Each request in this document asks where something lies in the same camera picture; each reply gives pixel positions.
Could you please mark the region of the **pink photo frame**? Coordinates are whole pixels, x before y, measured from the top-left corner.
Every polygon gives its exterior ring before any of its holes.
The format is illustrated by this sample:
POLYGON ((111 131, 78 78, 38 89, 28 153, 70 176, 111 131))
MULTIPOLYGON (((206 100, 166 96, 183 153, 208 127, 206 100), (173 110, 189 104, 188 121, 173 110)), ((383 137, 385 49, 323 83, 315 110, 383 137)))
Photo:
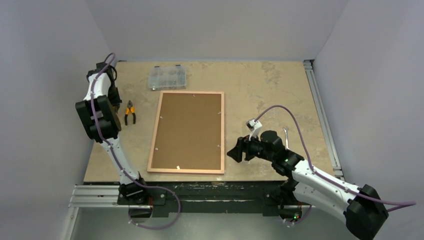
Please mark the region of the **pink photo frame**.
POLYGON ((225 95, 222 91, 160 92, 149 173, 225 173, 225 95))

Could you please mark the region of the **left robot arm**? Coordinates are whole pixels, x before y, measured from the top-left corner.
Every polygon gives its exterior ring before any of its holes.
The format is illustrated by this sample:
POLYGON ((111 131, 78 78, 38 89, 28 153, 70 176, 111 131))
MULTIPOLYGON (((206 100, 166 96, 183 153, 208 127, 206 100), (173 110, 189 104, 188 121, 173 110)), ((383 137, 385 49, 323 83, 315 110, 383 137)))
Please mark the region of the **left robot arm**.
POLYGON ((86 79, 87 94, 75 103, 75 109, 87 136, 102 146, 118 172, 117 204, 146 205, 150 200, 146 183, 132 167, 121 144, 118 110, 122 100, 115 84, 117 71, 106 61, 98 62, 86 79))

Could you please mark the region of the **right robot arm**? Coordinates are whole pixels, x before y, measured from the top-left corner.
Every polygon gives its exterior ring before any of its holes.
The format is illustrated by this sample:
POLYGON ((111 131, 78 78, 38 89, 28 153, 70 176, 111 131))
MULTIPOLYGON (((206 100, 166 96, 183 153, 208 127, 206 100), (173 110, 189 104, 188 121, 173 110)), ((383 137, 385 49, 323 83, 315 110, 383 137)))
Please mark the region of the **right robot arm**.
POLYGON ((267 130, 259 137, 239 137, 226 154, 238 163, 253 158, 269 161, 279 175, 292 183, 280 191, 284 202, 292 204, 297 200, 313 205, 341 220, 360 240, 374 239, 389 217, 375 188, 344 182, 310 166, 307 159, 284 146, 276 131, 267 130))

